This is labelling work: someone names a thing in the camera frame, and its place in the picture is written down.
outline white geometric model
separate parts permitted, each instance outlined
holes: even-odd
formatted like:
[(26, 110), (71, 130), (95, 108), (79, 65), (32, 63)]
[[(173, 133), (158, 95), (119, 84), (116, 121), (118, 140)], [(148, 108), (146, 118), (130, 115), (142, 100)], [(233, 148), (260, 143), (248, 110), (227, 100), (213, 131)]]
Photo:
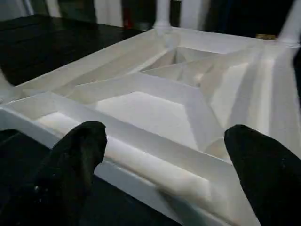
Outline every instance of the white geometric model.
[(297, 0), (279, 41), (269, 41), (170, 27), (169, 0), (158, 0), (153, 30), (15, 88), (2, 77), (0, 129), (52, 147), (100, 121), (108, 135), (100, 178), (183, 225), (187, 211), (197, 225), (260, 225), (223, 133), (244, 124), (301, 158), (291, 65), (300, 9)]

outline dark table surface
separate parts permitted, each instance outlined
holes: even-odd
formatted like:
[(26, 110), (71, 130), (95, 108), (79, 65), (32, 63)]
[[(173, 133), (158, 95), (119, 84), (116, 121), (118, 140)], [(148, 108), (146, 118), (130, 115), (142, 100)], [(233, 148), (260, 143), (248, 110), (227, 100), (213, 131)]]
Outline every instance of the dark table surface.
[[(45, 16), (0, 22), (0, 66), (7, 80), (18, 85), (140, 33), (136, 30)], [(37, 157), (37, 152), (45, 152), (44, 147), (17, 131), (0, 132), (0, 154), (14, 150), (17, 164), (18, 159), (32, 162), (35, 158), (30, 156)], [(178, 224), (95, 177), (81, 225)]]
[(140, 34), (137, 30), (46, 16), (0, 22), (0, 66), (13, 85)]

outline white rod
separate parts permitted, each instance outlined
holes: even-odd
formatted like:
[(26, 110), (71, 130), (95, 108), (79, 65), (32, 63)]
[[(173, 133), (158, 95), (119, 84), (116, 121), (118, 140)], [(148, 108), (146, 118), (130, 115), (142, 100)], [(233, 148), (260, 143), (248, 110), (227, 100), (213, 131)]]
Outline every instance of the white rod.
[(32, 8), (32, 3), (30, 2), (30, 0), (25, 0), (25, 5), (27, 6), (29, 15), (34, 15), (34, 11)]
[(282, 28), (278, 41), (289, 45), (299, 43), (301, 34), (301, 0), (295, 0)]
[(107, 0), (94, 0), (95, 14), (98, 24), (110, 24)]
[(121, 0), (108, 0), (109, 25), (122, 27), (122, 5)]
[(154, 28), (157, 30), (159, 35), (171, 32), (169, 8), (170, 0), (157, 0), (157, 15)]
[(16, 0), (16, 1), (6, 1), (9, 8), (15, 15), (15, 18), (20, 17), (20, 16), (28, 16), (29, 12), (26, 10), (26, 7), (24, 5), (24, 2), (21, 0)]
[(210, 0), (183, 0), (181, 3), (180, 27), (203, 30)]
[(51, 17), (62, 17), (57, 0), (46, 0), (46, 4)]

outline white cylinder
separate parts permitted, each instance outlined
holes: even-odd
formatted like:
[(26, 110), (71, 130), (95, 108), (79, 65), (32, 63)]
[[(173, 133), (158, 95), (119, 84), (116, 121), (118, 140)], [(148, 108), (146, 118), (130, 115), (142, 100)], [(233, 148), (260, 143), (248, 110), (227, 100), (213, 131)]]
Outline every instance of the white cylinder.
[(180, 27), (204, 30), (210, 0), (183, 0), (181, 2)]
[(278, 41), (294, 45), (301, 34), (301, 0), (295, 0), (279, 35)]
[(46, 0), (46, 4), (51, 17), (62, 17), (58, 0)]
[(160, 35), (171, 32), (169, 8), (170, 0), (157, 0), (157, 15), (154, 28)]
[(24, 2), (25, 2), (25, 5), (27, 6), (29, 15), (34, 15), (34, 10), (32, 8), (32, 4), (31, 4), (30, 0), (25, 0)]

